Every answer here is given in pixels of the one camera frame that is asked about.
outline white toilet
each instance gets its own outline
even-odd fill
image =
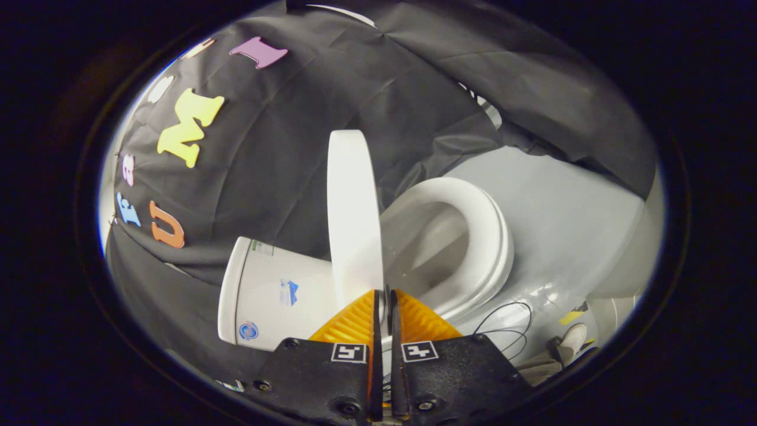
[[[367,144],[356,130],[332,134],[327,181],[332,262],[240,236],[219,300],[222,340],[274,350],[286,337],[307,339],[369,290],[404,290],[454,324],[504,285],[512,236],[478,186],[426,180],[379,217]]]
[[[404,290],[450,323],[489,300],[512,268],[512,236],[502,212],[464,180],[418,183],[380,222],[388,290]]]

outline pink letter i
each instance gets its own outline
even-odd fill
[[[273,64],[279,59],[283,58],[289,50],[287,49],[274,49],[273,47],[260,41],[260,37],[249,39],[248,41],[236,46],[229,52],[229,55],[235,53],[241,53],[248,58],[252,58],[257,62],[255,66],[258,70]]]

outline black cloth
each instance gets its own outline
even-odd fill
[[[291,10],[307,2],[289,0]],[[497,107],[505,144],[604,174],[646,198],[657,151],[618,87],[581,53],[481,0],[337,0]]]
[[[258,70],[229,55],[255,36],[288,54]],[[326,153],[329,134],[366,136],[383,210],[404,190],[465,158],[501,146],[497,130],[454,79],[378,30],[313,9],[253,16],[214,34],[216,42],[170,65],[175,80],[157,104],[143,100],[119,152],[134,155],[134,186],[116,173],[115,190],[143,224],[126,232],[161,260],[220,285],[238,236],[329,258]],[[177,124],[174,105],[187,88],[226,100],[194,168],[156,150]],[[182,225],[185,246],[156,241],[149,202]]]
[[[219,287],[164,264],[117,224],[105,253],[125,309],[159,347],[171,349],[214,380],[233,384],[255,378],[271,352],[218,337]]]

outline wire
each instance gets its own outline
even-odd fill
[[[511,302],[511,303],[505,303],[504,305],[498,306],[495,310],[493,310],[492,312],[489,312],[489,315],[486,315],[486,318],[484,318],[484,320],[481,321],[481,323],[478,324],[478,327],[476,327],[475,330],[473,330],[473,333],[471,333],[471,334],[478,333],[478,329],[481,328],[482,325],[484,325],[484,323],[486,322],[486,320],[488,320],[489,317],[492,316],[493,313],[499,311],[502,308],[506,308],[507,306],[511,306],[511,305],[523,305],[526,308],[528,308],[528,325],[525,326],[525,331],[528,331],[528,329],[531,327],[531,319],[534,317],[534,312],[531,310],[531,306],[529,306],[528,303],[524,303],[524,302]]]
[[[525,333],[521,333],[520,331],[517,331],[517,330],[508,330],[506,328],[500,328],[498,330],[482,331],[481,334],[496,333],[496,332],[500,332],[500,331],[506,331],[506,332],[509,332],[509,333],[520,334],[520,337],[518,337],[517,339],[515,339],[511,344],[507,345],[507,347],[505,349],[500,350],[500,352],[502,352],[502,353],[504,353],[506,350],[510,349],[510,347],[512,345],[516,344],[516,342],[518,342],[518,340],[521,340],[521,337],[523,338],[523,347],[521,347],[521,350],[519,350],[518,353],[516,353],[515,355],[511,356],[510,358],[508,358],[507,359],[508,361],[510,359],[513,359],[516,356],[520,355],[525,350],[525,347],[528,345],[528,337],[526,337]]]
[[[382,392],[391,392],[391,381],[386,381],[391,376],[391,373],[386,374],[384,376],[383,385],[382,385]]]
[[[526,324],[525,330],[523,330],[522,333],[520,331],[510,330],[508,328],[498,328],[496,330],[489,330],[489,331],[482,332],[482,334],[486,334],[486,333],[494,333],[494,332],[498,332],[498,331],[506,331],[506,332],[510,332],[510,333],[520,334],[520,337],[518,337],[517,339],[515,339],[505,349],[502,349],[500,351],[500,352],[505,352],[512,345],[514,345],[518,340],[520,340],[521,337],[523,338],[523,347],[521,348],[521,350],[518,351],[518,353],[516,353],[514,356],[510,357],[508,359],[508,361],[510,359],[514,359],[516,356],[519,356],[521,353],[523,353],[523,351],[525,350],[526,345],[528,345],[528,338],[525,336],[525,334],[528,332],[528,329],[531,328],[531,320],[534,318],[534,311],[531,310],[531,306],[529,306],[528,303],[524,303],[524,302],[510,302],[510,303],[505,303],[504,305],[498,306],[495,310],[493,310],[492,312],[489,312],[489,315],[486,315],[486,317],[480,323],[478,323],[478,327],[476,327],[475,330],[473,330],[473,333],[472,333],[472,334],[478,333],[478,330],[481,328],[481,326],[484,325],[484,323],[486,322],[486,320],[488,320],[489,317],[492,316],[495,312],[499,311],[502,308],[506,308],[507,306],[512,306],[512,305],[523,305],[523,306],[525,306],[528,309],[528,324]]]

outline white sneaker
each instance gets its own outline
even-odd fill
[[[562,338],[560,346],[571,348],[573,349],[573,354],[577,354],[581,350],[581,346],[586,342],[587,332],[586,324],[576,324],[570,327]]]

